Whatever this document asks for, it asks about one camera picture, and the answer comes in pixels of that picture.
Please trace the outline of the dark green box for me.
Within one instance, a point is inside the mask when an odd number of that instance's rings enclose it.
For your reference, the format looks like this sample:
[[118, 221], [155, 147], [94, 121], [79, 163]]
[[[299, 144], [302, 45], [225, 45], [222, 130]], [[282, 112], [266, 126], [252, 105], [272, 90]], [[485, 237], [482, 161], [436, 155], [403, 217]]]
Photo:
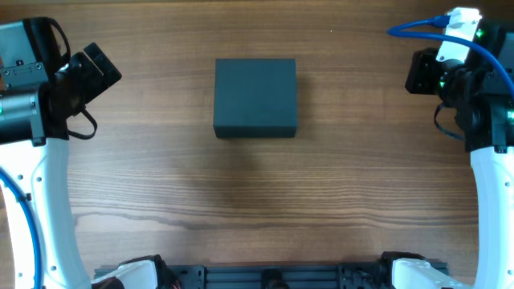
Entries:
[[294, 59], [217, 59], [215, 136], [293, 138], [298, 129]]

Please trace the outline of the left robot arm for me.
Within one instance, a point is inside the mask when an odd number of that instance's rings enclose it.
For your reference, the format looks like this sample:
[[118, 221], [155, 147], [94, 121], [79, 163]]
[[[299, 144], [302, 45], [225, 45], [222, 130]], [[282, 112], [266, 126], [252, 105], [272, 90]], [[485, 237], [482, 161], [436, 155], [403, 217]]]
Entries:
[[96, 44], [72, 53], [47, 17], [1, 26], [1, 190], [17, 288], [162, 288], [157, 256], [91, 279], [81, 260], [67, 187], [68, 118], [121, 78]]

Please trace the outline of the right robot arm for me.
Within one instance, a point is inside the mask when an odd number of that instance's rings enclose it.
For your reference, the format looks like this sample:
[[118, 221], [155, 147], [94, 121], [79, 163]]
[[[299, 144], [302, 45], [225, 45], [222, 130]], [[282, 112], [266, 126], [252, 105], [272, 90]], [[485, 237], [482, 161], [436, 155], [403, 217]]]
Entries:
[[414, 53], [406, 90], [437, 95], [453, 108], [470, 155], [478, 195], [479, 257], [475, 288], [513, 286], [513, 25], [439, 15], [388, 30], [440, 48]]

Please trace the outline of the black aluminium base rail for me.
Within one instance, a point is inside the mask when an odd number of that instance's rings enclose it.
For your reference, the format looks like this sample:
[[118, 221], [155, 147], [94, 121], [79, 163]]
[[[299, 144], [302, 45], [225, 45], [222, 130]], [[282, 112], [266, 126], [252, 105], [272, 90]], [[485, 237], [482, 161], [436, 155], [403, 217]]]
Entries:
[[391, 288], [376, 262], [337, 265], [206, 267], [169, 266], [172, 288]]

